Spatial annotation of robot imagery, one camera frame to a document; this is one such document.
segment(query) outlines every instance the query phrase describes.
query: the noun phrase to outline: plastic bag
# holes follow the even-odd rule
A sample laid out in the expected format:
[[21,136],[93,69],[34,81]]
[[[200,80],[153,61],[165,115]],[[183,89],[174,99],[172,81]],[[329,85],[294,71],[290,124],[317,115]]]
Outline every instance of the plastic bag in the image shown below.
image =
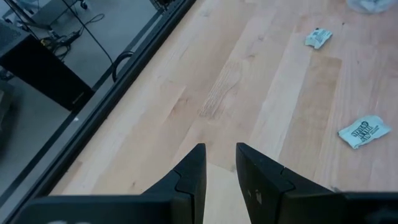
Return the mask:
[[350,8],[357,12],[368,14],[384,12],[396,2],[397,0],[347,0]]

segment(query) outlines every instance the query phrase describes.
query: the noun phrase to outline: black cable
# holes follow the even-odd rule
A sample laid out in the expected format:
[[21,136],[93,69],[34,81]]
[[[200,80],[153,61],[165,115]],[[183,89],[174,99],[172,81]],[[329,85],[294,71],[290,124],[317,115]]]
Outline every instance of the black cable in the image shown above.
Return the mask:
[[[84,23],[83,25],[87,26],[88,24],[99,22],[104,18],[105,18],[105,14],[100,13],[100,14],[96,15],[95,17],[91,18],[88,22]],[[82,35],[83,31],[84,31],[84,27],[82,26],[79,30],[80,35]]]
[[72,14],[79,20],[80,24],[83,25],[83,28],[85,30],[87,30],[87,32],[89,33],[89,35],[94,39],[94,41],[99,45],[99,47],[102,49],[102,51],[106,54],[106,56],[109,58],[109,60],[111,61],[111,64],[113,64],[112,58],[111,56],[107,53],[107,51],[104,49],[104,47],[98,42],[98,40],[94,37],[94,35],[90,32],[89,29],[87,29],[87,26],[83,23],[83,21],[81,21],[81,19],[76,15],[75,12],[73,12],[72,8],[70,7],[69,4],[67,4],[65,2],[65,0],[62,0],[63,3],[65,3],[65,5],[67,5],[68,9],[72,12]]
[[73,8],[75,9],[75,13],[76,13],[76,15],[79,15],[79,13],[77,13],[77,8],[76,8],[76,6],[75,6],[76,4],[73,4]]
[[118,75],[118,66],[119,64],[126,58],[129,58],[131,56],[134,55],[134,52],[131,51],[127,51],[127,52],[122,52],[117,59],[114,61],[114,63],[112,64],[112,79],[114,82],[116,82],[116,80],[118,79],[117,75]]
[[[55,54],[55,53],[57,53],[57,51],[58,51],[59,49],[61,49],[62,47],[65,47],[65,48],[66,48],[66,50],[64,51],[64,53],[58,54],[58,55]],[[67,54],[70,52],[71,49],[72,49],[71,45],[66,45],[66,46],[60,45],[60,46],[58,46],[58,47],[53,51],[53,53],[54,53],[55,56],[57,56],[61,61],[63,61],[63,59],[67,56]]]

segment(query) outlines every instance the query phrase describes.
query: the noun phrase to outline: electrical cord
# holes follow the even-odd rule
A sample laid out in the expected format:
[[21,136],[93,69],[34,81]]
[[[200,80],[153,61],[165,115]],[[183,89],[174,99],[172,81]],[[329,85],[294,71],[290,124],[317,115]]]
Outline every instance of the electrical cord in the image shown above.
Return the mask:
[[[91,18],[88,22],[84,23],[83,25],[84,25],[84,26],[87,26],[88,24],[95,23],[95,22],[99,22],[99,21],[101,21],[101,20],[104,19],[104,18],[105,18],[105,14],[100,13],[100,14],[96,15],[95,17]],[[80,35],[83,34],[83,31],[84,31],[84,27],[82,26],[82,27],[80,28],[80,30],[79,30]]]
[[68,53],[70,52],[70,50],[72,49],[71,45],[68,45],[68,46],[61,46],[61,47],[58,47],[58,48],[56,49],[56,51],[58,51],[58,50],[61,49],[62,47],[65,47],[65,48],[66,48],[66,50],[64,51],[64,53],[55,55],[55,56],[57,56],[61,61],[63,61],[63,59],[67,56],[67,54],[68,54]]
[[111,58],[111,56],[107,53],[107,51],[104,49],[104,47],[98,42],[98,40],[94,37],[94,35],[91,33],[91,31],[89,30],[89,29],[87,29],[87,26],[86,26],[86,24],[83,22],[83,21],[81,21],[81,19],[77,16],[77,14],[75,13],[75,12],[73,12],[73,10],[72,10],[72,8],[70,7],[70,5],[69,4],[67,4],[66,2],[65,2],[65,0],[62,0],[63,1],[63,3],[65,3],[65,5],[67,6],[67,8],[70,10],[70,12],[79,20],[79,22],[80,22],[80,24],[82,24],[83,25],[83,30],[87,30],[87,32],[89,33],[89,35],[94,39],[94,41],[99,45],[99,47],[101,48],[101,50],[105,53],[105,55],[109,58],[109,60],[111,61],[111,65],[113,64],[113,61],[112,61],[112,58]]
[[73,4],[73,8],[75,9],[76,15],[79,15],[79,13],[77,13],[77,8],[76,8],[75,4]]

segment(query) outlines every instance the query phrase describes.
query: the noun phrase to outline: white paper scrap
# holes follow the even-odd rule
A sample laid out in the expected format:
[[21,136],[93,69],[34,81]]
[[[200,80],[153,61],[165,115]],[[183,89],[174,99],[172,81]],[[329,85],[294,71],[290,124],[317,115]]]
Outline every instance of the white paper scrap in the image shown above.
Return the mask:
[[396,0],[363,0],[359,4],[370,13],[378,13],[386,10],[395,2]]
[[332,34],[332,32],[326,29],[316,28],[305,38],[305,45],[310,45],[315,49],[319,49],[331,37]]
[[359,118],[352,125],[338,132],[338,135],[344,139],[352,148],[366,144],[373,139],[377,139],[388,132],[391,128],[383,123],[383,120],[375,115]]

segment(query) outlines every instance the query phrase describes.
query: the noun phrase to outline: wood grain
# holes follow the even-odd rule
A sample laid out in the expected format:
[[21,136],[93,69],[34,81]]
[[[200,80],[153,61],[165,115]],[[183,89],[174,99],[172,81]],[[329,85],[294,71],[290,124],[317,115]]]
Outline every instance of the wood grain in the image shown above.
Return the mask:
[[[52,194],[139,194],[206,143],[205,223],[249,223],[235,144],[340,190],[398,189],[398,7],[344,0],[197,0]],[[333,32],[320,49],[314,28]],[[393,131],[358,150],[367,114]]]

